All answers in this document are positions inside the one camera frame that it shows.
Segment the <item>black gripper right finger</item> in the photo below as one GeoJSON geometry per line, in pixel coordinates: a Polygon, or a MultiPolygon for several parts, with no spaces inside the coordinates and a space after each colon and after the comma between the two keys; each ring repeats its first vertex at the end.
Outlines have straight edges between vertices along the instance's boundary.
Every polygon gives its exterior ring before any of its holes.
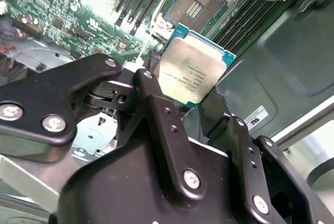
{"type": "Polygon", "coordinates": [[[231,205],[240,223],[329,223],[329,210],[279,147],[251,137],[212,88],[198,106],[209,145],[228,155],[231,205]]]}

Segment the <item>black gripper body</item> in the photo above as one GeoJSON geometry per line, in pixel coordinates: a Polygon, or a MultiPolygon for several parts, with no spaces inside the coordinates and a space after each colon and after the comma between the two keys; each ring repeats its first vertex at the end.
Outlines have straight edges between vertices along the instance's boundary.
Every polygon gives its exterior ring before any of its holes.
{"type": "Polygon", "coordinates": [[[139,139],[75,172],[63,187],[58,223],[256,223],[237,202],[227,155],[190,141],[208,189],[193,209],[173,205],[162,189],[151,145],[139,139]]]}

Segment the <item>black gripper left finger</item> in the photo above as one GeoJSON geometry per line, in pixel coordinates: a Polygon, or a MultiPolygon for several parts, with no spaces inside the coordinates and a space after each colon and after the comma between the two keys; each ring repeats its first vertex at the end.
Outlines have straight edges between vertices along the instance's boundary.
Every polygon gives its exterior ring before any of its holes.
{"type": "Polygon", "coordinates": [[[55,162],[68,153],[77,123],[98,104],[98,88],[111,91],[101,107],[117,111],[117,145],[145,137],[153,145],[163,189],[176,203],[196,203],[207,191],[174,103],[147,69],[123,69],[115,59],[94,54],[1,86],[1,153],[55,162]]]}

